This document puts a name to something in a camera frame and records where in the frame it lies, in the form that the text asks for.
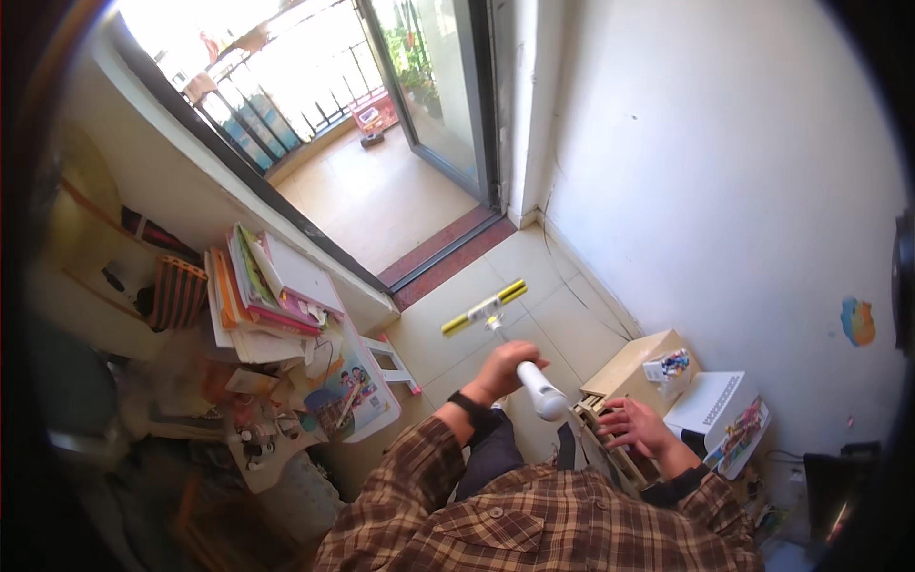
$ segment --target plaid shirt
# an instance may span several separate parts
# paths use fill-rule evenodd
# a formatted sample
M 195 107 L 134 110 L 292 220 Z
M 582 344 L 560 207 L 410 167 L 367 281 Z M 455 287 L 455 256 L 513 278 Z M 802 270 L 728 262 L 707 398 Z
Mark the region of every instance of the plaid shirt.
M 716 475 L 676 511 L 596 470 L 527 466 L 447 503 L 464 473 L 437 417 L 406 429 L 345 507 L 315 570 L 759 570 L 753 525 Z

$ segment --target stack of books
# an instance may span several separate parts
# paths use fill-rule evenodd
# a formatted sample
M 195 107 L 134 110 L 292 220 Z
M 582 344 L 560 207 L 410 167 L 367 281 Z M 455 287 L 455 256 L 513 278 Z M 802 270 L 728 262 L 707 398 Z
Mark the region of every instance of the stack of books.
M 267 232 L 255 236 L 236 223 L 225 250 L 210 249 L 204 264 L 216 345 L 234 348 L 241 362 L 304 357 L 304 342 L 331 316 L 343 318 L 327 274 Z

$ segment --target mop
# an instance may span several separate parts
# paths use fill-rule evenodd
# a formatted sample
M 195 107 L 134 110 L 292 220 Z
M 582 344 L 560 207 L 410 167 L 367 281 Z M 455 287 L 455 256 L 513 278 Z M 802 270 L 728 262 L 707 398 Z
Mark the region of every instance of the mop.
M 517 280 L 493 297 L 488 297 L 466 314 L 452 319 L 442 326 L 442 333 L 450 338 L 462 329 L 476 322 L 484 322 L 485 328 L 499 337 L 502 341 L 509 341 L 505 326 L 502 325 L 503 315 L 500 308 L 517 299 L 527 292 L 527 285 L 523 280 Z M 517 369 L 518 378 L 531 394 L 533 408 L 543 420 L 557 421 L 572 412 L 568 398 L 556 389 L 540 369 L 532 362 L 522 362 Z

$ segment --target hand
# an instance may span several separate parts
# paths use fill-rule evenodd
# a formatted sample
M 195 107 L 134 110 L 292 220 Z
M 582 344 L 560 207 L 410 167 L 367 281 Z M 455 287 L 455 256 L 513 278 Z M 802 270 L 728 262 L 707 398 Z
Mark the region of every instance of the hand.
M 598 417 L 597 422 L 603 427 L 597 434 L 623 434 L 607 443 L 608 449 L 632 445 L 645 457 L 658 459 L 667 480 L 702 464 L 702 460 L 664 424 L 661 416 L 646 404 L 630 397 L 617 397 L 608 400 L 605 407 L 621 410 Z
M 672 441 L 677 440 L 661 416 L 642 402 L 630 397 L 617 397 L 608 400 L 604 406 L 618 407 L 621 410 L 598 417 L 597 422 L 603 427 L 597 430 L 597 434 L 624 434 L 607 443 L 607 448 L 632 445 L 645 457 L 654 459 L 663 453 Z
M 521 362 L 534 362 L 540 369 L 550 364 L 540 357 L 540 350 L 531 342 L 510 341 L 492 351 L 477 379 L 470 382 L 461 393 L 478 404 L 489 407 L 521 387 L 521 380 L 515 372 Z

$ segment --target white mop handle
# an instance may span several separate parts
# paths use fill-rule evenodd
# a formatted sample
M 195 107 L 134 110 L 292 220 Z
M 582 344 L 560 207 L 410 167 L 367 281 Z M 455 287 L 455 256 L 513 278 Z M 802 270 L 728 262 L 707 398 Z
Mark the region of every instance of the white mop handle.
M 546 379 L 540 368 L 533 362 L 521 362 L 516 371 L 531 394 L 537 415 L 546 421 L 556 421 L 565 415 L 570 407 L 568 398 Z

